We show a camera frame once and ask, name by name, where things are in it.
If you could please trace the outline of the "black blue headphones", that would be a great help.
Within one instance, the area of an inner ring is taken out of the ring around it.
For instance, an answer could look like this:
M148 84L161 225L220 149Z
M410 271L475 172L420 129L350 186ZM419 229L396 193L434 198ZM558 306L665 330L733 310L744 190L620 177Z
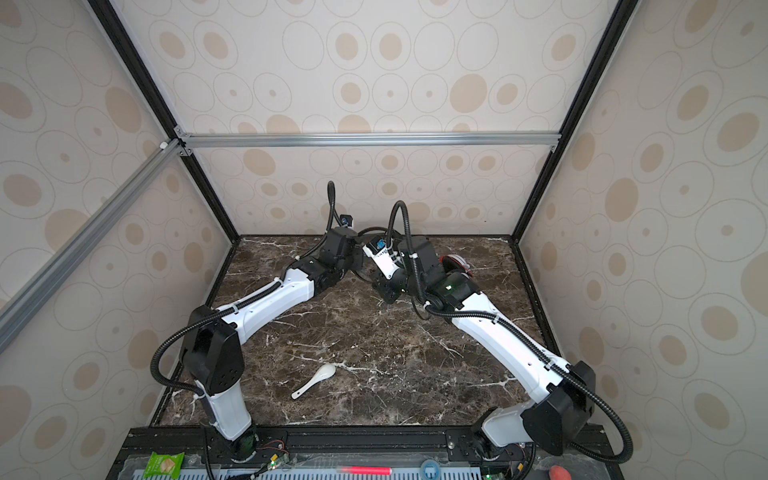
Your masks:
M360 240L359 244L363 248L363 245L375 234L383 235L386 239L386 242L388 244L389 241L391 241L391 235L390 231L385 227L368 227L363 229L358 233ZM356 273L358 277L365 280L367 283L373 285L376 283L381 277L383 277L386 281L388 281L378 270L377 266L374 264L374 262L369 259L363 252L363 265L358 273Z

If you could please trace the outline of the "white headphones with red cable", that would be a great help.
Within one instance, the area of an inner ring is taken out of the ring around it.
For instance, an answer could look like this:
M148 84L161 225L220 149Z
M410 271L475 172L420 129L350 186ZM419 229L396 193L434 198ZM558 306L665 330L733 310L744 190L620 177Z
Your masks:
M440 263L446 275L453 273L464 274L472 277L471 265L458 254L448 254L440 258Z

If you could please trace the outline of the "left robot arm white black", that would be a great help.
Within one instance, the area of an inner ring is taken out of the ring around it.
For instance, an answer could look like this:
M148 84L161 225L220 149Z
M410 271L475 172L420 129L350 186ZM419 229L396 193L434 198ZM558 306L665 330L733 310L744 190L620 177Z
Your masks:
M160 384L190 391L200 400L211 424L226 440L240 440L252 426L241 389L245 361L242 345L262 327L291 308L335 286L362 264L351 222L336 211L335 184L327 183L329 213L321 240L295 257L268 285L219 309L202 307L202 316L160 344L151 362ZM183 340L180 359L193 377L191 384L163 375L159 363L166 351Z

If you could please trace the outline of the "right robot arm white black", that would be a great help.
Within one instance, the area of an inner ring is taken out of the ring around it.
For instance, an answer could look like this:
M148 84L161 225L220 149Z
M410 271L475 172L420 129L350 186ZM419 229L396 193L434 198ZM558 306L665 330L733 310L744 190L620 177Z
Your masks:
M517 327L491 301L462 263L439 258L431 242L411 231L407 205L397 201L385 234L363 248L378 269L383 295L410 296L414 309L470 335L524 387L528 401L496 408L475 425L477 450L492 458L513 443L533 443L553 455L567 448L606 464L628 462L634 445L620 416L595 392L594 371L570 364ZM595 410L616 427L621 450L601 454L576 440Z

